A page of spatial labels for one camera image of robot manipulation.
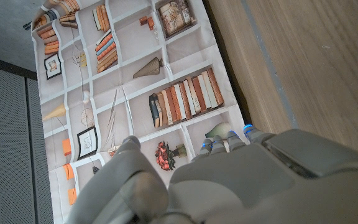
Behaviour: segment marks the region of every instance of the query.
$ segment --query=book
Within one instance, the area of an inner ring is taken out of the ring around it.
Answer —
[[[174,86],[171,86],[171,95],[173,100],[173,106],[175,107],[175,112],[177,115],[177,120],[180,121],[181,120],[180,107],[179,107],[178,97]]]
[[[198,102],[200,103],[201,112],[204,112],[206,111],[205,101],[203,92],[201,91],[200,83],[198,81],[198,77],[192,78],[191,81],[193,82],[194,90],[196,92]]]
[[[76,22],[61,22],[60,25],[63,27],[78,28],[78,24]]]
[[[165,109],[167,111],[167,120],[168,120],[168,125],[171,125],[173,123],[172,121],[172,114],[171,114],[171,108],[169,106],[169,102],[168,102],[168,96],[167,96],[167,91],[166,90],[162,90],[161,91],[162,96],[164,97],[164,104],[165,104]]]
[[[99,56],[104,50],[106,50],[112,43],[114,43],[114,39],[110,39],[107,44],[105,44],[103,47],[101,47],[100,50],[97,51],[96,55]]]
[[[160,118],[159,127],[161,127],[162,126],[162,110],[161,110],[160,102],[158,101],[157,94],[153,93],[153,97],[154,97],[155,106],[157,107],[158,117]]]
[[[172,122],[176,122],[176,121],[178,121],[178,118],[177,118],[177,112],[175,110],[175,106],[173,105],[171,88],[170,87],[166,88],[165,92],[167,92],[167,100],[168,100],[168,104],[169,104],[169,109],[171,111]]]
[[[96,25],[96,28],[97,30],[101,30],[101,27],[100,27],[100,22],[99,22],[99,19],[98,19],[98,13],[97,13],[97,9],[93,9],[93,20],[94,20],[94,23]]]
[[[103,30],[103,32],[105,32],[106,31],[106,25],[104,23],[104,18],[103,18],[103,14],[102,14],[102,6],[99,6],[99,19],[100,19],[100,22],[101,22],[102,30]]]
[[[117,56],[117,51],[115,50],[113,53],[110,54],[110,56],[106,57],[98,66],[96,67],[98,70],[99,68],[103,67],[106,63],[108,63],[112,58]]]
[[[44,32],[50,31],[51,29],[53,29],[52,25],[44,27],[44,28],[42,28],[42,29],[37,31],[37,35],[39,37],[41,37],[41,34],[43,34]]]
[[[198,75],[198,82],[200,83],[201,92],[203,93],[205,107],[208,109],[211,107],[211,101],[209,100],[208,92],[206,91],[203,75]]]
[[[100,30],[104,30],[103,21],[102,21],[102,12],[101,12],[99,6],[96,7],[96,14],[98,15],[98,20],[99,20],[99,24],[100,24]]]
[[[186,119],[185,104],[183,103],[183,99],[181,97],[179,84],[175,84],[173,87],[175,87],[175,92],[177,94],[181,119]]]
[[[43,34],[41,34],[41,38],[46,39],[46,38],[51,37],[55,34],[56,34],[55,31],[53,29],[51,29],[50,31],[46,31]]]
[[[194,109],[196,111],[196,114],[198,114],[199,112],[201,112],[201,106],[200,106],[200,101],[198,101],[196,90],[194,89],[193,81],[191,80],[190,77],[187,77],[186,80],[187,83],[189,84],[189,89],[191,93],[191,99],[193,99]]]
[[[107,15],[107,12],[106,12],[106,6],[104,6],[104,4],[102,5],[102,15],[103,15],[103,20],[104,20],[104,25],[106,26],[106,30],[109,30],[110,29],[110,22],[109,22],[109,17]]]
[[[106,36],[106,38],[104,38],[102,40],[102,42],[100,42],[99,45],[96,46],[95,51],[97,52],[98,50],[100,50],[103,46],[105,46],[110,40],[112,39],[112,34],[109,34]]]
[[[211,82],[209,81],[208,73],[206,71],[204,71],[201,73],[201,75],[202,75],[204,83],[205,83],[205,88],[208,93],[209,101],[211,102],[211,107],[215,108],[218,106],[218,103],[216,102],[215,94],[214,94],[214,91],[212,90],[212,85],[211,85]]]
[[[216,82],[214,72],[212,68],[207,69],[209,80],[211,82],[212,90],[214,91],[216,103],[218,106],[221,106],[224,103],[221,90],[219,89],[218,83]]]
[[[109,29],[105,34],[103,34],[103,36],[96,42],[96,46],[98,46],[109,34],[111,34],[111,29]]]
[[[53,41],[53,42],[51,42],[51,43],[47,43],[47,46],[51,46],[51,45],[54,45],[54,44],[59,44],[59,41]]]
[[[187,100],[187,93],[186,93],[186,89],[185,89],[185,84],[184,83],[179,83],[179,89],[180,89],[181,98],[183,100],[183,106],[185,107],[186,119],[190,119],[191,118],[191,111],[190,111],[189,101]]]
[[[108,63],[106,63],[104,66],[102,66],[100,69],[98,69],[98,73],[101,73],[105,71],[110,65],[112,65],[117,60],[117,55],[113,57]]]
[[[196,115],[196,109],[194,108],[194,103],[193,103],[193,99],[191,97],[190,87],[189,87],[189,83],[187,82],[187,80],[183,81],[183,86],[185,87],[185,90],[186,90],[187,102],[190,107],[190,114],[192,116],[194,116],[194,115]]]
[[[54,42],[54,41],[58,41],[56,35],[53,35],[51,37],[48,37],[48,38],[44,39],[44,44],[51,43],[51,42]]]
[[[45,46],[45,50],[50,50],[50,49],[55,49],[55,48],[59,48],[59,42],[57,44]]]
[[[101,58],[100,60],[98,60],[98,64],[100,64],[102,61],[104,61],[104,59],[106,59],[107,57],[109,57],[111,54],[113,53],[116,53],[117,55],[117,52],[116,52],[116,48],[112,49],[109,51],[109,53],[107,53],[105,56],[103,56],[103,58]]]
[[[160,126],[167,125],[168,124],[168,117],[167,117],[167,109],[165,107],[165,101],[164,96],[161,92],[157,93],[158,102],[160,103],[161,112],[162,112],[162,123],[160,123]]]
[[[57,53],[58,51],[59,51],[59,48],[45,50],[45,55],[54,54],[54,53]]]
[[[101,58],[103,58],[103,56],[105,56],[107,53],[110,52],[110,50],[115,49],[116,48],[116,43],[112,43],[108,48],[106,48],[106,50],[104,50],[99,56],[98,56],[98,60],[100,60]]]
[[[152,112],[154,128],[158,128],[160,126],[160,115],[158,113],[157,106],[155,105],[154,97],[152,95],[149,96],[149,106],[150,111]]]

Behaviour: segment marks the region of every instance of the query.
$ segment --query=blue led light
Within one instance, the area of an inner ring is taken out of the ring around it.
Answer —
[[[245,130],[246,128],[249,128],[249,127],[252,127],[252,124],[245,125],[243,130]]]

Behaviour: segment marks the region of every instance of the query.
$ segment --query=stack of books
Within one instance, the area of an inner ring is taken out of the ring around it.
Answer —
[[[44,15],[42,15],[41,17],[39,17],[35,24],[34,24],[34,29],[47,24],[50,21],[53,21],[54,19],[57,19],[57,16],[55,14],[55,12],[53,12],[52,10],[49,10],[47,12],[45,12]]]
[[[98,31],[107,32],[110,29],[109,17],[107,16],[104,4],[93,9],[93,19]]]
[[[108,30],[96,43],[96,56],[98,58],[98,73],[103,72],[117,61],[116,43]]]
[[[55,54],[59,51],[59,41],[51,24],[38,30],[37,34],[44,40],[45,55]]]
[[[75,12],[61,17],[59,23],[63,27],[78,28],[77,21],[75,20]]]
[[[59,0],[59,2],[55,1],[54,4],[58,4],[61,8],[63,8],[66,15],[73,14],[74,12],[80,10],[80,7],[76,0]],[[45,25],[54,19],[57,19],[55,12],[49,10],[36,20],[34,28],[38,28],[42,25]]]
[[[154,128],[189,120],[224,103],[212,68],[149,96]]]

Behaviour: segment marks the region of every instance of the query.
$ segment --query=shelf compartment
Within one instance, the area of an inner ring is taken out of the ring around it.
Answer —
[[[74,179],[67,180],[65,169],[59,167],[49,171],[49,182],[54,222],[67,223],[71,210],[68,190],[75,187],[75,181]]]
[[[147,75],[133,79],[134,74],[155,57],[158,59],[162,58],[161,48],[158,48],[157,51],[152,52],[151,54],[148,54],[145,57],[142,57],[141,59],[120,68],[123,89],[126,95],[131,95],[142,88],[153,85],[154,83],[169,77],[167,67],[164,66],[160,67],[160,73],[158,75]]]
[[[78,179],[78,186],[76,186],[76,189],[78,189],[78,193],[84,189],[86,183],[88,183],[91,180],[91,178],[94,176],[93,167],[95,166],[98,169],[102,168],[102,163],[99,159],[95,159],[95,160],[89,159],[89,160],[91,161],[89,161],[86,164],[75,167],[77,173],[77,179]]]
[[[100,77],[103,76],[110,71],[113,71],[118,68],[118,60],[116,60],[112,65],[109,66],[109,68],[105,69],[105,71],[102,71],[101,73],[98,73],[98,56],[96,56],[96,43],[93,43],[89,46],[87,46],[89,58],[87,58],[88,66],[91,67],[91,72],[93,77]]]
[[[80,40],[62,50],[63,66],[65,67],[68,88],[79,83],[83,84],[89,78],[87,66],[80,67],[78,64],[80,55],[83,53],[83,46]]]
[[[154,34],[154,30],[149,29],[148,24],[140,25],[139,19],[144,16],[157,20],[151,6],[148,6],[114,24],[122,61],[147,52],[160,44],[160,40],[156,39],[157,35]]]
[[[78,18],[80,20],[78,28],[80,29],[80,34],[82,34],[84,38],[85,46],[95,44],[96,47],[96,41],[104,35],[102,30],[98,31],[93,19],[93,9],[96,9],[97,6],[102,4],[104,4],[104,1],[98,1],[91,6],[78,11]]]
[[[111,110],[98,113],[98,123],[101,135],[101,151],[107,151],[113,146],[121,145],[122,141],[130,134],[127,106],[120,103],[114,107],[114,119]]]
[[[63,27],[60,25],[59,20],[55,22],[57,35],[59,37],[59,46],[62,47],[74,40],[80,35],[80,32],[76,28]]]
[[[41,105],[41,115],[45,117],[49,113],[51,113],[56,107],[63,104],[64,96],[59,96],[53,100],[50,100],[43,105]],[[61,128],[62,126],[67,124],[66,116],[59,116],[50,118],[48,120],[43,121],[44,133],[49,133],[57,128]]]
[[[191,123],[191,120],[189,120],[188,124],[186,124],[186,129],[196,156],[200,154],[205,134],[219,123],[229,123],[231,129],[238,134],[240,139],[244,142],[248,142],[242,133],[244,122],[238,105],[222,108],[220,112],[222,113],[215,114],[212,117],[206,116],[204,119],[196,120],[194,123]]]
[[[167,54],[172,73],[207,60],[211,55],[203,54],[203,52],[208,53],[208,51],[203,50],[213,45],[216,45],[213,32],[204,27],[200,27],[167,44]]]
[[[66,139],[68,139],[68,130],[45,138],[48,170],[54,170],[70,162],[71,154],[65,156],[63,152],[63,140]]]
[[[174,171],[183,166],[188,164],[191,161],[191,155],[188,152],[187,157],[179,158],[178,156],[174,157],[176,163],[175,167],[176,169],[172,171],[165,171],[162,170],[160,165],[157,164],[157,159],[155,157],[155,151],[157,150],[157,146],[159,142],[165,141],[165,144],[168,144],[170,147],[170,150],[175,150],[177,145],[184,144],[185,147],[188,149],[188,145],[185,141],[185,135],[183,134],[183,131],[178,129],[174,130],[170,133],[165,133],[164,135],[157,136],[156,138],[150,139],[148,141],[142,142],[140,145],[140,151],[143,153],[143,155],[149,160],[152,167],[157,171],[157,173],[160,175],[162,181],[166,186],[169,185],[169,181],[174,173]]]
[[[114,21],[120,21],[121,19],[127,17],[128,14],[133,14],[139,7],[151,5],[150,0],[108,0],[106,2],[109,5],[110,15]]]
[[[153,93],[158,93],[158,92],[172,86],[172,84],[174,84],[176,82],[184,81],[186,79],[186,77],[195,77],[195,76],[201,74],[201,72],[203,72],[211,67],[211,64],[208,63],[208,61],[205,63],[202,63],[201,65],[202,65],[202,67],[197,65],[197,66],[189,68],[188,70],[186,70],[186,73],[180,74],[181,76],[178,77],[177,79],[173,80],[172,82],[167,82],[161,86],[151,89],[150,91],[145,92],[145,93],[129,100],[129,106],[131,108],[131,115],[132,115],[132,120],[133,120],[133,124],[134,124],[135,136],[140,138],[142,136],[146,136],[148,134],[152,134],[156,131],[160,131],[161,129],[165,129],[165,128],[169,127],[169,125],[166,125],[166,126],[162,126],[159,128],[154,128],[152,114],[151,114],[150,106],[149,106],[149,96],[152,95]],[[198,114],[198,115],[194,116],[193,118],[190,119],[190,121],[192,119],[195,119],[197,116],[201,116],[201,115],[202,114]]]

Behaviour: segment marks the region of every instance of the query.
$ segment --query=small box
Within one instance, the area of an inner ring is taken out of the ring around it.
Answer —
[[[149,23],[149,28],[150,30],[153,30],[154,29],[154,21],[153,21],[153,18],[149,17],[147,19],[147,22]]]
[[[140,21],[141,26],[146,24],[147,23],[147,16],[140,18],[139,21]]]

